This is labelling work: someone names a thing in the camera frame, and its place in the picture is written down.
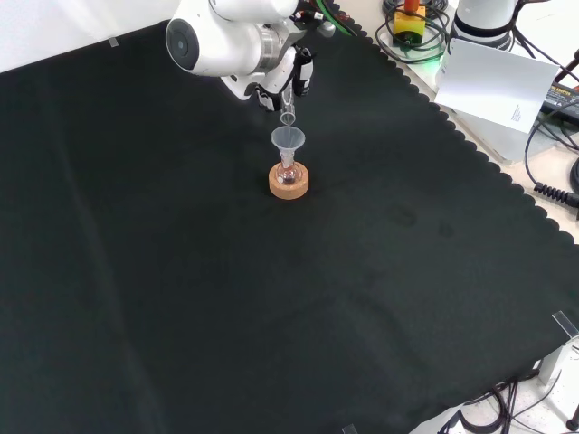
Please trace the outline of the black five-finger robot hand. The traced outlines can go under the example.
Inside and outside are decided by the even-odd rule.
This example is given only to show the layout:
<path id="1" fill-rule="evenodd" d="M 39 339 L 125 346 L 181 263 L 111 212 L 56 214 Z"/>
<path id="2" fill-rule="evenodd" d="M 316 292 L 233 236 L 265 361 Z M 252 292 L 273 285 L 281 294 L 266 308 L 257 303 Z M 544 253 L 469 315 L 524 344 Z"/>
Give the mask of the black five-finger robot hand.
<path id="1" fill-rule="evenodd" d="M 314 56 L 307 48 L 290 46 L 280 64 L 256 87 L 258 104 L 269 112 L 289 113 L 296 97 L 308 94 Z"/>

